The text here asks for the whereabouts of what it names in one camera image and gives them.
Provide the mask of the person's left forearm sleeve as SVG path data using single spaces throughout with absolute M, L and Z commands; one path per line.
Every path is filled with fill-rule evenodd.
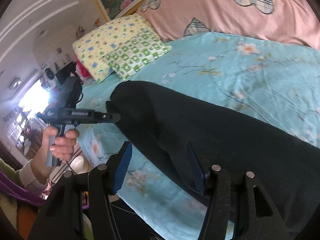
M 31 163 L 28 161 L 20 170 L 15 171 L 1 159 L 1 200 L 8 200 L 10 203 L 17 201 L 41 207 L 46 202 L 41 197 L 48 186 L 46 182 L 41 183 L 32 171 Z

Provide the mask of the person's left hand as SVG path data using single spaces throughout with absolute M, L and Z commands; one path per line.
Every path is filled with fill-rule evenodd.
M 64 135 L 58 136 L 57 128 L 47 126 L 42 133 L 42 145 L 34 159 L 45 163 L 47 153 L 50 151 L 54 157 L 66 163 L 72 158 L 78 137 L 79 132 L 76 129 L 70 129 Z

